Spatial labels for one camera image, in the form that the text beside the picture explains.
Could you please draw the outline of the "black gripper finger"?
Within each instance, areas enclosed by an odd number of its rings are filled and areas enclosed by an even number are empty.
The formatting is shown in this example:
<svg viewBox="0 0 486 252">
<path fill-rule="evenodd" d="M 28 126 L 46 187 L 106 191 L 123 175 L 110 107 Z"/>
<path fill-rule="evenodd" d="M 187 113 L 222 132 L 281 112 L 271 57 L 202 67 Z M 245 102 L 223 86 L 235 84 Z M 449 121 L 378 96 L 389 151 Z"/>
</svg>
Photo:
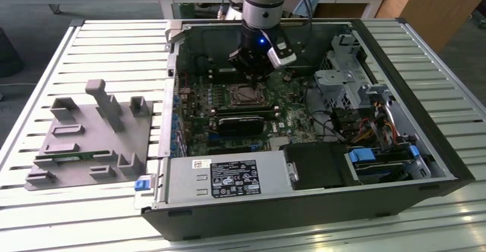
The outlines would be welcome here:
<svg viewBox="0 0 486 252">
<path fill-rule="evenodd" d="M 270 61 L 258 61 L 254 66 L 255 74 L 253 75 L 253 87 L 257 86 L 259 82 L 265 82 L 267 76 L 274 71 L 274 65 Z"/>
<path fill-rule="evenodd" d="M 230 54 L 229 61 L 234 68 L 246 76 L 247 83 L 250 87 L 254 87 L 254 74 L 250 68 L 249 63 L 245 60 L 245 57 L 241 54 L 241 50 L 238 49 Z"/>
</svg>

